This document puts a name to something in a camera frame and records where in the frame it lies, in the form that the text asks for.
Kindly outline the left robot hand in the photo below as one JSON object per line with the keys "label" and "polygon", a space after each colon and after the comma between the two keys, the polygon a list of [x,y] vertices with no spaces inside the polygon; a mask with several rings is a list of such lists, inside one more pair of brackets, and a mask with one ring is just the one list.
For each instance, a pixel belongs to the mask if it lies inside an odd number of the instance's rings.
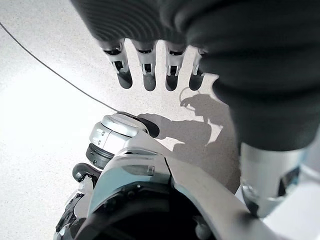
{"label": "left robot hand", "polygon": [[204,50],[199,69],[229,107],[249,211],[264,218],[288,195],[320,126],[317,0],[74,0],[105,50],[122,38]]}

